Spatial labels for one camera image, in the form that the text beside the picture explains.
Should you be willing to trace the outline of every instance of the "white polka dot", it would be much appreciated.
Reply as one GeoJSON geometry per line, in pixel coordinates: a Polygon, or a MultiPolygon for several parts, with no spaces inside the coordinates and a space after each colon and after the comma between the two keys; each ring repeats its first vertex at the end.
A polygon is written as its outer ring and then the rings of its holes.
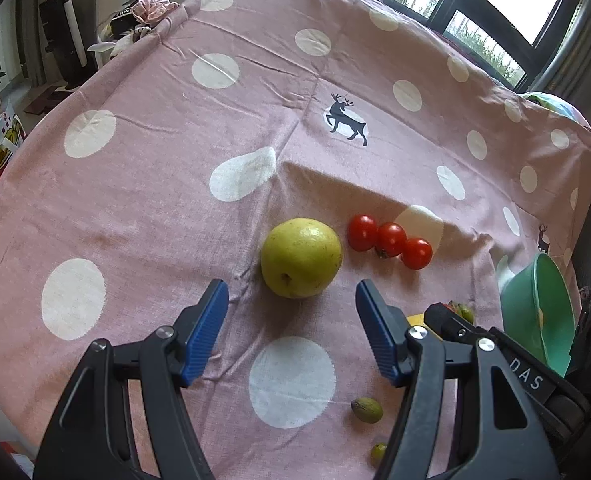
{"type": "Polygon", "coordinates": [[[369,9],[369,18],[373,22],[373,25],[382,30],[390,32],[398,28],[398,20],[390,12],[386,12],[381,9],[369,9]]]}
{"type": "Polygon", "coordinates": [[[456,200],[464,200],[466,193],[464,192],[464,186],[460,179],[449,170],[446,166],[438,166],[437,177],[440,179],[440,184],[447,190],[447,193],[456,200]]]}
{"type": "Polygon", "coordinates": [[[449,56],[447,59],[447,66],[449,72],[458,83],[464,83],[469,78],[469,68],[466,63],[460,58],[455,56],[449,56]]]}
{"type": "Polygon", "coordinates": [[[73,158],[93,155],[115,134],[117,120],[109,110],[88,110],[71,121],[64,136],[64,151],[73,158]]]}
{"type": "Polygon", "coordinates": [[[418,87],[409,81],[400,79],[393,84],[393,95],[410,112],[417,112],[422,107],[422,95],[418,87]]]}
{"type": "Polygon", "coordinates": [[[502,291],[515,276],[515,272],[509,269],[509,257],[502,256],[496,267],[496,279],[498,280],[498,290],[502,294],[502,291]]]}
{"type": "Polygon", "coordinates": [[[321,30],[303,28],[295,35],[295,44],[309,56],[326,56],[331,51],[331,40],[321,30]]]}
{"type": "Polygon", "coordinates": [[[226,54],[206,54],[197,58],[191,72],[200,85],[213,89],[229,88],[240,77],[240,67],[226,54]]]}
{"type": "Polygon", "coordinates": [[[60,339],[72,341],[98,322],[106,301],[104,276],[89,260],[59,264],[42,290],[42,320],[60,339]]]}
{"type": "Polygon", "coordinates": [[[511,119],[514,123],[518,123],[522,120],[520,105],[511,99],[506,99],[504,101],[504,111],[507,113],[509,119],[511,119]]]}
{"type": "Polygon", "coordinates": [[[303,337],[283,337],[266,346],[248,377],[251,405],[273,428],[299,428],[315,420],[335,394],[329,354],[303,337]]]}
{"type": "Polygon", "coordinates": [[[444,221],[431,210],[421,205],[411,205],[394,220],[402,226],[409,238],[424,238],[431,244],[433,253],[437,252],[445,230],[444,221]]]}
{"type": "Polygon", "coordinates": [[[484,160],[484,158],[487,156],[487,144],[480,132],[471,130],[466,136],[466,144],[469,146],[471,155],[478,160],[484,160]]]}
{"type": "Polygon", "coordinates": [[[511,229],[511,232],[515,236],[520,236],[520,225],[517,223],[517,219],[508,207],[504,208],[504,220],[507,221],[507,225],[509,226],[509,229],[511,229]]]}
{"type": "Polygon", "coordinates": [[[562,130],[553,130],[551,132],[551,142],[556,148],[563,150],[569,147],[569,136],[562,130]]]}
{"type": "Polygon", "coordinates": [[[228,9],[232,4],[233,0],[201,0],[200,9],[215,12],[217,10],[228,9]]]}
{"type": "Polygon", "coordinates": [[[275,150],[271,146],[236,156],[211,173],[209,188],[217,200],[235,202],[253,193],[275,173],[275,150]]]}
{"type": "MultiPolygon", "coordinates": [[[[326,126],[335,127],[335,120],[334,119],[327,119],[327,115],[329,115],[330,113],[331,113],[331,107],[326,108],[322,112],[322,120],[326,124],[326,126]]],[[[356,114],[350,108],[345,108],[344,115],[350,117],[351,119],[357,121],[358,123],[364,123],[365,126],[362,128],[362,133],[365,134],[365,137],[369,136],[369,127],[367,125],[367,122],[362,117],[360,117],[360,115],[356,114]]],[[[334,133],[340,134],[345,137],[351,137],[353,135],[354,131],[351,129],[351,126],[349,126],[348,124],[338,123],[338,128],[335,130],[334,133]]],[[[357,134],[357,136],[355,136],[355,139],[362,140],[362,137],[360,136],[360,134],[357,134]]]]}
{"type": "Polygon", "coordinates": [[[520,171],[520,184],[527,193],[533,193],[537,187],[537,173],[531,166],[525,166],[520,171]]]}
{"type": "Polygon", "coordinates": [[[571,209],[573,209],[573,211],[575,211],[575,206],[578,205],[578,188],[576,187],[576,189],[574,189],[571,192],[571,198],[569,199],[569,201],[571,202],[571,209]]]}

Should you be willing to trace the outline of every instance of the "green bowl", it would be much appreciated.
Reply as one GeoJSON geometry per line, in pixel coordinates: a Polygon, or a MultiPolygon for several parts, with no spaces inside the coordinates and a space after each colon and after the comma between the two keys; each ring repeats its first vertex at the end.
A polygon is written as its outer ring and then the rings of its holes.
{"type": "Polygon", "coordinates": [[[558,266],[539,253],[500,297],[504,332],[564,377],[575,336],[571,298],[558,266]]]}

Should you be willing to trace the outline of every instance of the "small green fruit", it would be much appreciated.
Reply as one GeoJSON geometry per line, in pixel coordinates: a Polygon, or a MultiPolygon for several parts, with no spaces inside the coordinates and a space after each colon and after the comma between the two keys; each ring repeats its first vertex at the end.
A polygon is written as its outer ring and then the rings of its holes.
{"type": "Polygon", "coordinates": [[[464,303],[460,303],[460,316],[472,325],[475,324],[475,314],[472,309],[464,303]]]}
{"type": "Polygon", "coordinates": [[[380,462],[384,458],[384,453],[386,452],[386,444],[375,444],[373,449],[371,449],[371,464],[373,467],[379,467],[380,462]]]}
{"type": "Polygon", "coordinates": [[[384,415],[380,403],[371,397],[360,397],[351,402],[351,410],[362,422],[375,424],[384,415]]]}
{"type": "Polygon", "coordinates": [[[458,316],[462,317],[462,311],[460,310],[459,303],[455,303],[453,300],[451,300],[451,301],[449,301],[447,308],[450,308],[451,310],[454,311],[454,313],[456,313],[458,316]]]}

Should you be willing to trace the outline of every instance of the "floor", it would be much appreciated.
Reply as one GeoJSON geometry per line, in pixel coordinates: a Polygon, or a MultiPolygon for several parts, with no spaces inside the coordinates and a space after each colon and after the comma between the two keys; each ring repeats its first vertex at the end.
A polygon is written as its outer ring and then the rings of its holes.
{"type": "Polygon", "coordinates": [[[64,81],[49,83],[37,87],[32,87],[31,82],[28,79],[23,79],[18,82],[11,83],[11,88],[7,91],[6,88],[3,91],[2,102],[3,104],[9,103],[15,113],[18,115],[22,126],[26,133],[30,133],[33,128],[39,123],[45,114],[35,115],[28,114],[24,111],[24,108],[28,106],[33,99],[38,97],[44,90],[49,86],[66,84],[64,81]]]}

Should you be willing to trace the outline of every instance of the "pink cloth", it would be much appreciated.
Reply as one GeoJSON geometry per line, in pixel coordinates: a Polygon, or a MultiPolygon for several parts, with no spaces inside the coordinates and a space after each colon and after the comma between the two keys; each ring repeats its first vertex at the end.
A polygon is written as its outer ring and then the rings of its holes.
{"type": "Polygon", "coordinates": [[[169,0],[139,0],[131,12],[140,23],[155,27],[168,13],[178,7],[178,3],[169,0]]]}
{"type": "MultiPolygon", "coordinates": [[[[537,254],[540,224],[577,296],[569,258],[590,201],[591,132],[379,2],[187,0],[49,113],[0,180],[0,406],[38,444],[93,339],[141,339],[221,278],[229,314],[184,392],[215,477],[371,478],[402,392],[378,373],[355,285],[373,279],[407,316],[455,300],[501,326],[499,285],[537,254]],[[357,213],[425,234],[434,260],[413,272],[349,250],[357,213]],[[302,301],[272,294],[258,266],[294,217],[345,249],[302,301]],[[355,420],[359,396],[382,421],[355,420]]],[[[433,473],[453,384],[443,404],[433,473]]]]}

